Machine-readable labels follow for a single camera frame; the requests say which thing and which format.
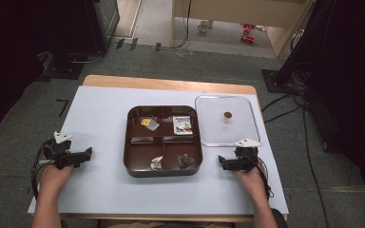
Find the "light wooden desk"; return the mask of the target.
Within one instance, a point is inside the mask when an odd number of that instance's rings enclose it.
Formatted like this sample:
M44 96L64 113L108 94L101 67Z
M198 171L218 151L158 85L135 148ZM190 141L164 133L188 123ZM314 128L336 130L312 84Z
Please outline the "light wooden desk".
M172 0L175 18L193 18L265 26L277 57L305 22L315 0Z

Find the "wooden table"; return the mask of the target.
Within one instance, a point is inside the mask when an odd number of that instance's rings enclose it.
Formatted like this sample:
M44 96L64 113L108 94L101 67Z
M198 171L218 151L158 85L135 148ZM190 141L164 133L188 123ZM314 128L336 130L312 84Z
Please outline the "wooden table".
M272 188L274 196L270 200L272 207L280 210L282 214L288 212L288 207L283 194L282 186L280 183L279 172L272 153L268 137L266 134L263 118L260 113L259 100L256 90L249 85L223 85L223 84L210 84L210 83L194 83L185 81L171 81L171 80L155 80L144 78L131 78L131 77L116 77L116 76L100 76L89 75L86 77L82 86L104 86L104 87L121 87L121 88L138 88L138 89L159 89L159 90L177 90L177 91L196 91L201 95L240 95L247 98L254 111L254 117L259 130L260 141L262 146L259 150L261 159L265 162L269 174L269 184ZM216 219L201 219L201 220L219 220L219 221L235 221L245 222L252 217L242 217L236 220L216 218ZM98 217L88 219L115 219L109 217ZM181 219L181 220L197 220L197 219L183 219L177 217L116 217L116 219Z

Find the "black curtain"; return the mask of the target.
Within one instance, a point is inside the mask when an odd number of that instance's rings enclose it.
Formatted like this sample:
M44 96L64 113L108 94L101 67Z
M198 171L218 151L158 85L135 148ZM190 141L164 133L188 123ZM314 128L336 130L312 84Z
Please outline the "black curtain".
M308 73L306 95L326 149L344 154L365 182L365 0L317 0L278 82L296 70Z
M97 48L88 25L93 0L0 0L0 123L43 72L37 54L64 62Z

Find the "white table mat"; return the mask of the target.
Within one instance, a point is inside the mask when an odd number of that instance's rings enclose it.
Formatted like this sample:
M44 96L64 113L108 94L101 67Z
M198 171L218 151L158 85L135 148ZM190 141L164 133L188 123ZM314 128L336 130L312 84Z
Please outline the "white table mat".
M177 217L230 219L249 217L252 203L234 174L221 168L219 156L231 147L205 146L194 175L134 178L123 164L127 112L136 105L193 106L201 93L159 89L81 86L63 131L72 149L92 148L90 161L71 172L59 199L64 217Z

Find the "white crumpled wrapper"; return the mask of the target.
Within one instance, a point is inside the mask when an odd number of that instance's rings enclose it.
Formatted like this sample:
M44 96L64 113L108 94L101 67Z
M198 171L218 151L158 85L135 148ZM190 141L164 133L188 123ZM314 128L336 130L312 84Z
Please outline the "white crumpled wrapper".
M163 169L163 156L156 157L151 161L150 168L155 171Z

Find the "brown divided tray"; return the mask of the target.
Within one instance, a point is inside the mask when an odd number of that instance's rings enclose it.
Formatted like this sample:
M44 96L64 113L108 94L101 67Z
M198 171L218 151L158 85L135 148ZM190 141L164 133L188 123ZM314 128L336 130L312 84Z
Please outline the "brown divided tray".
M175 135L173 117L189 116L192 135ZM160 126L150 131L141 125L143 118L150 118ZM188 154L194 160L181 169L178 156ZM163 169L150 168L151 161L163 156ZM135 178L190 176L196 174L202 164L201 134L196 110L188 105L135 106L127 114L125 131L124 165L128 174Z

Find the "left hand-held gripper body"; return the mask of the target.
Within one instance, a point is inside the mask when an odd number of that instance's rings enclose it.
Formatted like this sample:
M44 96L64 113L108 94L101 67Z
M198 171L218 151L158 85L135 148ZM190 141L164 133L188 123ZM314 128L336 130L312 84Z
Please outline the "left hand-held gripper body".
M43 146L45 157L52 160L58 169L63 169L69 165L73 165L75 168L79 167L80 163L76 160L76 155L68 151L72 136L57 131L53 135L54 137Z

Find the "white printed packet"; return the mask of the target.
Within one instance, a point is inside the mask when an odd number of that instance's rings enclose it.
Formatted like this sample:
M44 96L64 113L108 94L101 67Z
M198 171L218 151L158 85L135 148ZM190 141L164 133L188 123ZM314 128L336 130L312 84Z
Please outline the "white printed packet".
M175 135L192 135L192 125L189 116L173 117L173 132Z

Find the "black stand base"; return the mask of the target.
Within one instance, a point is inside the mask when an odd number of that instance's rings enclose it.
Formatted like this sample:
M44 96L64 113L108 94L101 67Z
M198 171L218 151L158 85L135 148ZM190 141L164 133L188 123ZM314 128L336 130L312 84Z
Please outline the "black stand base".
M295 93L298 89L290 82L280 83L277 70L263 69L261 71L264 83L269 92L272 93Z
M93 64L104 56L102 51L93 53L66 53L62 57L51 55L42 77L45 79L77 80L84 65Z

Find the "person's right hand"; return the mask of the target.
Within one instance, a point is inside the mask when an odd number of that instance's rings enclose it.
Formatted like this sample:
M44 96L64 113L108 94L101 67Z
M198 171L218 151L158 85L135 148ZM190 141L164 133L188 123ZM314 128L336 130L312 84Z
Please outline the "person's right hand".
M247 173L234 171L234 175L240 180L252 199L266 197L264 182L257 168L253 168Z

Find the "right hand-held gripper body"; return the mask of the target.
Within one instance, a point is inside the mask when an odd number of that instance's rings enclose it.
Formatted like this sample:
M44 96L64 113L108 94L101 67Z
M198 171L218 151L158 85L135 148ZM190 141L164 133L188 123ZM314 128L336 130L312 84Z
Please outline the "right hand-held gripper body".
M245 138L235 142L235 154L237 160L234 162L234 170L244 170L249 172L258 165L258 147L260 142Z

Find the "clear lid with gold knob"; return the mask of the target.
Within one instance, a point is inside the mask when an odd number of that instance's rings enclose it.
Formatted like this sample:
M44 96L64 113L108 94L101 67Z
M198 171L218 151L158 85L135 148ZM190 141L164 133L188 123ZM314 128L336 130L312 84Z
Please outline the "clear lid with gold knob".
M195 100L195 108L204 146L261 146L252 104L247 98L201 95Z

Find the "dark cabinet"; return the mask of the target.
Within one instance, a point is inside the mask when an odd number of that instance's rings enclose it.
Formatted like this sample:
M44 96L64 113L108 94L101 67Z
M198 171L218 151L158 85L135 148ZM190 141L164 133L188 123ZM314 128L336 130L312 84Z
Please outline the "dark cabinet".
M85 0L96 51L106 52L120 21L117 0Z

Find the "person's left hand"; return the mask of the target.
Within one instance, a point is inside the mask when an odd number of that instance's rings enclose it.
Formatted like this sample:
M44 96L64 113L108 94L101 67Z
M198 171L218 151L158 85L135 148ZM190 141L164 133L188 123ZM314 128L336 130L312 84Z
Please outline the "person's left hand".
M39 197L45 199L58 199L62 188L70 178L72 166L58 169L55 165L47 165L40 179Z

